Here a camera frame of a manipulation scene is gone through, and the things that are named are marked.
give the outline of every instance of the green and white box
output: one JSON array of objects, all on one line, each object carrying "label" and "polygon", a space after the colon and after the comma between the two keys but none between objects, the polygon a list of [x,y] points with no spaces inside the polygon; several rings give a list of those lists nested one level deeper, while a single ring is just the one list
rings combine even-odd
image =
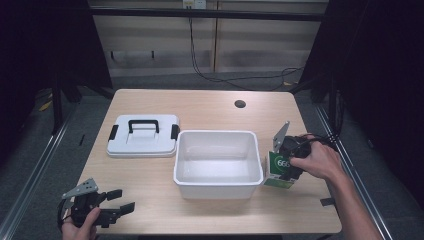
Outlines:
[{"label": "green and white box", "polygon": [[278,153],[268,152],[266,156],[266,170],[264,185],[290,188],[298,178],[288,177],[290,175],[290,160]]}]

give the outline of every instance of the person's left hand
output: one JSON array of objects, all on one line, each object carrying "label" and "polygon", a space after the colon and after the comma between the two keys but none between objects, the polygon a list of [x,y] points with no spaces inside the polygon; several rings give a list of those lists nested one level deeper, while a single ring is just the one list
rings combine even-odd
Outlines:
[{"label": "person's left hand", "polygon": [[62,225],[63,240],[94,240],[96,238],[97,229],[93,226],[99,217],[101,209],[96,207],[87,215],[84,224],[77,228],[71,217],[64,220]]}]

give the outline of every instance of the wooden tabletop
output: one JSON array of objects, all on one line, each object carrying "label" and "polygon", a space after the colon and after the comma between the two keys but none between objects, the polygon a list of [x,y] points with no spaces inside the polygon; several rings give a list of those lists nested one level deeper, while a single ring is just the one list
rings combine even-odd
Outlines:
[{"label": "wooden tabletop", "polygon": [[[235,106],[237,100],[246,103]],[[187,200],[173,181],[175,157],[110,158],[106,152],[112,126],[120,115],[174,114],[181,130],[248,130],[258,139],[264,160],[272,138],[285,121],[288,135],[306,133],[293,95],[281,92],[119,90],[110,105],[80,182],[93,177],[100,192],[123,190],[123,197],[103,202],[119,208],[135,202],[135,211],[99,233],[113,234],[284,234],[336,233],[341,230],[325,182],[308,173],[290,189],[256,188],[248,200]]]}]

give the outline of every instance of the white bin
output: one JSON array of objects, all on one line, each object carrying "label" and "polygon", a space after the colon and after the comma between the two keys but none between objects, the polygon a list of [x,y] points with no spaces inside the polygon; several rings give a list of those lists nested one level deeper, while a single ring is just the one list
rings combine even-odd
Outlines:
[{"label": "white bin", "polygon": [[263,181],[256,135],[250,131],[180,132],[174,181],[183,198],[250,198]]}]

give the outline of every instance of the box lid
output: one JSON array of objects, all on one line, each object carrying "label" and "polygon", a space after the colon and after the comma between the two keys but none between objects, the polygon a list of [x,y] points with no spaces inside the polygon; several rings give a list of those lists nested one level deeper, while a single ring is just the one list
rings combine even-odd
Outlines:
[{"label": "box lid", "polygon": [[107,153],[111,157],[171,157],[176,152],[178,124],[175,115],[120,115]]}]

